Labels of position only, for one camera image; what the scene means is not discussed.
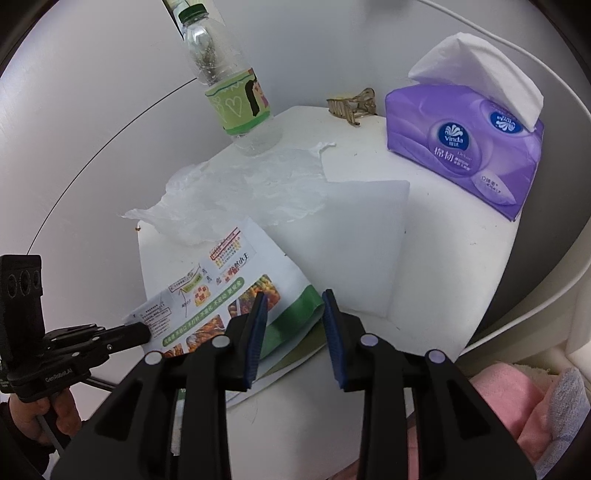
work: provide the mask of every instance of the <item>white cable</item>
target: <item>white cable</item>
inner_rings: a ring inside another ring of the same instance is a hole
[[[506,45],[507,47],[512,48],[515,51],[518,51],[522,55],[525,55],[529,59],[536,62],[544,70],[546,70],[549,74],[551,74],[552,77],[554,77],[556,80],[558,80],[558,82],[569,92],[569,94],[571,94],[571,96],[575,99],[575,101],[582,108],[583,112],[586,113],[587,118],[589,119],[589,122],[591,122],[591,112],[589,112],[589,109],[587,109],[587,106],[583,103],[583,101],[579,98],[579,96],[574,92],[574,90],[569,86],[568,83],[566,83],[554,70],[552,70],[550,67],[548,67],[538,57],[536,57],[532,53],[528,52],[526,49],[520,47],[519,45],[515,45],[514,43],[510,42],[509,40],[506,40],[506,39],[500,37],[499,35],[495,35],[493,32],[488,31],[486,28],[482,28],[480,25],[477,25],[474,22],[468,20],[467,18],[455,13],[453,10],[449,10],[448,8],[443,7],[435,2],[431,2],[431,0],[417,0],[417,2],[421,2],[422,4],[428,5],[436,10],[439,10],[440,12],[445,13],[446,15],[449,15],[452,18],[455,18],[456,20],[459,20],[460,22],[468,25],[469,27],[472,27],[474,30],[482,33],[483,35],[486,35],[487,37],[490,37],[493,40],[496,40],[497,42],[502,43],[503,45]],[[585,263],[584,267],[560,291],[558,291],[557,293],[552,295],[546,301],[542,302],[536,308],[528,311],[527,313],[524,313],[523,315],[517,317],[515,320],[512,320],[509,323],[507,323],[506,325],[503,325],[501,328],[494,331],[493,333],[486,335],[485,337],[481,338],[477,342],[474,342],[473,344],[467,346],[463,350],[461,355],[463,355],[464,353],[468,353],[471,350],[474,350],[475,348],[481,346],[483,343],[488,342],[489,340],[500,335],[501,333],[506,332],[507,330],[520,324],[524,320],[527,320],[528,318],[535,315],[536,313],[541,312],[549,305],[552,305],[556,300],[558,300],[562,295],[567,293],[571,288],[573,288],[579,282],[579,280],[583,277],[583,275],[585,275],[585,273],[587,272],[589,267],[591,267],[591,257],[589,259],[587,259],[587,263]]]

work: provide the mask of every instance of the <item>blue oval logo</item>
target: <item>blue oval logo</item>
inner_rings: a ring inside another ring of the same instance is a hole
[[[450,148],[467,150],[470,145],[470,136],[464,127],[455,122],[449,122],[441,126],[438,133],[439,141]]]
[[[491,113],[491,124],[506,134],[518,134],[523,130],[521,124],[512,116],[501,112]]]

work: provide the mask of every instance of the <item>purple tissue package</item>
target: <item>purple tissue package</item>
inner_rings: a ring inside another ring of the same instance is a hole
[[[462,85],[414,85],[386,95],[388,149],[474,194],[510,220],[525,203],[544,125],[528,132],[506,109]]]

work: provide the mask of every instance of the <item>pink towel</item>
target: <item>pink towel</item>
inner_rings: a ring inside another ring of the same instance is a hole
[[[551,440],[547,417],[554,386],[544,396],[529,377],[507,364],[491,365],[470,381],[530,461],[537,461]],[[330,480],[355,480],[357,467],[355,462]],[[418,479],[416,427],[408,430],[408,478]]]

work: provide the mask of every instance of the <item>green bottle label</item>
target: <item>green bottle label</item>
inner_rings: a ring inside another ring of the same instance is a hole
[[[216,109],[220,124],[229,135],[246,133],[271,114],[269,102],[253,69],[218,83],[205,92],[205,96]]]

